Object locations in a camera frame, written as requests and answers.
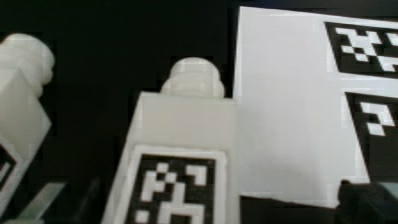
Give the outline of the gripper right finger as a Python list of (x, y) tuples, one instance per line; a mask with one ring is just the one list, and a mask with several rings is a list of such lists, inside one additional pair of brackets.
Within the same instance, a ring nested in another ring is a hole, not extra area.
[(398, 183), (341, 181), (334, 224), (398, 224)]

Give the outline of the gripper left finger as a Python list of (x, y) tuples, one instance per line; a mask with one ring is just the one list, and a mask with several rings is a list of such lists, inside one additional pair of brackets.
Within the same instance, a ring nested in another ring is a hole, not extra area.
[(95, 224), (99, 179), (44, 184), (10, 224)]

